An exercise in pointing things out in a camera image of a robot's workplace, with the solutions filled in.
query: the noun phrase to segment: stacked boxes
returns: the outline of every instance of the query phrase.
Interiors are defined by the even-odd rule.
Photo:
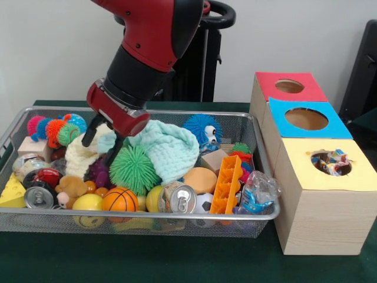
[[[377,216],[377,173],[311,74],[257,73],[250,113],[283,188],[275,224],[287,255],[356,255]],[[324,173],[312,155],[343,150],[350,171]]]

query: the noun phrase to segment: teddy bear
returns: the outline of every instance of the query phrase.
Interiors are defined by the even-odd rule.
[[[88,190],[88,186],[76,176],[64,176],[60,179],[55,191],[58,193],[57,199],[60,207],[72,209],[75,201]]]

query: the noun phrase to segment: wire mesh basket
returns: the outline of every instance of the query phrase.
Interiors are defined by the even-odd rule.
[[[246,143],[257,170],[271,176],[257,120],[245,113],[149,110],[151,119],[182,126],[197,113],[209,114],[223,129],[222,142]],[[27,122],[36,115],[58,118],[77,113],[86,121],[94,117],[90,108],[30,107],[22,110],[0,139],[0,192],[12,173],[17,148],[27,136]],[[121,235],[178,235],[256,238],[267,222],[280,212],[276,200],[262,215],[209,215],[183,213],[105,212],[65,209],[0,208],[0,231],[94,233]]]

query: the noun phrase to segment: blue fuzzy toy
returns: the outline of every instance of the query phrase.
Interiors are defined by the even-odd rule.
[[[196,136],[196,139],[200,145],[200,150],[219,149],[218,146],[211,146],[211,144],[221,143],[223,130],[212,116],[205,114],[192,115],[191,118],[186,121],[183,127]]]
[[[42,140],[46,140],[47,139],[47,136],[46,136],[46,126],[47,126],[47,124],[50,121],[52,121],[51,118],[44,118],[43,120],[41,120],[38,123],[38,125],[37,125],[37,132],[31,136],[31,139],[33,141],[37,142],[38,138],[42,139]]]
[[[63,120],[67,121],[69,124],[73,124],[78,126],[80,129],[80,134],[83,134],[87,131],[87,122],[85,122],[84,118],[77,114],[67,114],[63,118]]]

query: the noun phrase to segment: basketball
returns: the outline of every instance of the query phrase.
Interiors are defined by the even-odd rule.
[[[115,187],[108,191],[102,202],[102,210],[135,212],[138,200],[134,192],[125,187]]]

